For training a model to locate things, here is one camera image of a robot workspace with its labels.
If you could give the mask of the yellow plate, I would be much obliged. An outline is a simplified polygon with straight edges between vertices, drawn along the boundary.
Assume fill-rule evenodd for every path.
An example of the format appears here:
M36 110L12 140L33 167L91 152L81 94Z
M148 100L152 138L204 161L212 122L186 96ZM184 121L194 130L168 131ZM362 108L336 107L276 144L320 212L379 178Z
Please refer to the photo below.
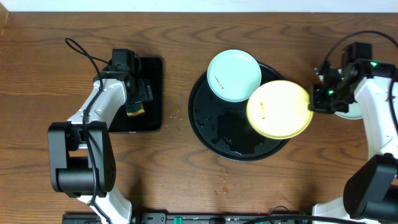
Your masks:
M313 118L309 94L300 85L276 80L261 85L249 98L246 115L264 137L289 139L304 131Z

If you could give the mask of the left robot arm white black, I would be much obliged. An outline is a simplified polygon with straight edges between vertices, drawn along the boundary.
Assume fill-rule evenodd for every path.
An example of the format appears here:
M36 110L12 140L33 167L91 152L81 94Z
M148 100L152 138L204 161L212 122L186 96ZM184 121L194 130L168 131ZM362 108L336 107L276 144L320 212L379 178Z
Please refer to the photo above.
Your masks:
M133 204L115 186L116 161L109 128L123 109L143 112L152 101L146 81L136 76L141 60L129 49L113 49L108 65L95 76L93 90L65 122L48 129L50 180L54 191L86 203L100 223L132 223Z

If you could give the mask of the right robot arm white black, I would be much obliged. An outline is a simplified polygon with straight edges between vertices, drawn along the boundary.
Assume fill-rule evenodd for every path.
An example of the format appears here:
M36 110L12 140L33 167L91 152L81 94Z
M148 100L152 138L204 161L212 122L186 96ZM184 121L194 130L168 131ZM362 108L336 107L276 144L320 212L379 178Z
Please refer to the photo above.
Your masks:
M368 161L346 183L343 196L313 206L312 215L367 223L397 223L397 69L351 59L329 68L310 92L309 110L332 114L357 103L368 142Z

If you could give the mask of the yellow green sponge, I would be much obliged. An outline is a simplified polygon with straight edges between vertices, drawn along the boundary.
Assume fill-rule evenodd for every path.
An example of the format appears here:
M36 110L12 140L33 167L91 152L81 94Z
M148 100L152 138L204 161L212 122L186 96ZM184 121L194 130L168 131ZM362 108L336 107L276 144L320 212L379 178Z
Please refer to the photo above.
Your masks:
M129 117L133 117L145 113L145 109L142 103L127 104L126 113Z

